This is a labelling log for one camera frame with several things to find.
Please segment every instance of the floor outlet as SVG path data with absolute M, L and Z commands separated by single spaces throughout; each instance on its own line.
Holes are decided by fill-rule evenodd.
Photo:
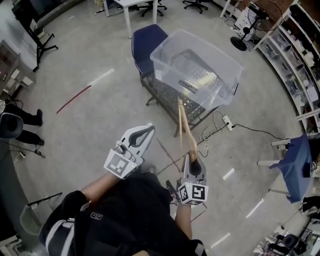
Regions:
M 230 121 L 230 118 L 227 115 L 225 115 L 222 119 L 226 124 L 226 127 L 228 127 L 228 130 L 231 132 L 234 128 L 232 128 L 232 122 Z

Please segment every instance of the desk fan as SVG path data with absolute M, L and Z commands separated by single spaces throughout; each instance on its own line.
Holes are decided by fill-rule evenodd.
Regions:
M 275 30 L 277 28 L 275 24 L 279 20 L 280 22 L 278 24 L 281 24 L 283 18 L 283 13 L 279 6 L 270 0 L 258 0 L 255 3 L 250 2 L 248 8 L 248 20 L 251 26 L 243 28 L 244 35 L 241 38 L 233 36 L 230 39 L 233 46 L 240 51 L 247 50 L 247 45 L 244 42 L 244 39 L 252 30 L 264 32 Z

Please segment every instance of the red tape on floor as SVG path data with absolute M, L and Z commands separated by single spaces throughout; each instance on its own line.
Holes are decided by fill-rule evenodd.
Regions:
M 66 105 L 68 105 L 70 102 L 72 102 L 76 97 L 78 97 L 80 94 L 84 93 L 87 89 L 91 87 L 91 84 L 88 85 L 86 88 L 84 88 L 82 91 L 80 91 L 76 96 L 74 96 L 72 99 L 70 99 L 66 104 L 62 106 L 56 113 L 58 114 L 61 110 L 65 108 Z

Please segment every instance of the blue cloth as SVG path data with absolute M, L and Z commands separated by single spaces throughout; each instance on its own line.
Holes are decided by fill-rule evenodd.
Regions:
M 150 54 L 168 37 L 158 25 L 152 24 L 138 29 L 132 36 L 132 57 L 140 75 L 154 69 Z
M 291 139 L 284 158 L 269 168 L 275 167 L 278 167 L 282 172 L 290 194 L 290 196 L 287 196 L 288 200 L 292 204 L 301 201 L 312 181 L 312 178 L 304 177 L 304 170 L 306 173 L 310 173 L 312 169 L 311 151 L 306 134 Z

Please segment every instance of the black shirt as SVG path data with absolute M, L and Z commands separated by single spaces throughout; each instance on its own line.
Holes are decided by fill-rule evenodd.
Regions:
M 84 211 L 85 195 L 68 194 L 42 227 L 41 243 L 57 221 L 75 218 L 72 255 L 132 256 L 142 250 L 151 256 L 196 255 L 200 241 L 189 240 L 177 226 L 170 216 L 172 198 L 154 177 L 145 173 L 121 180 Z

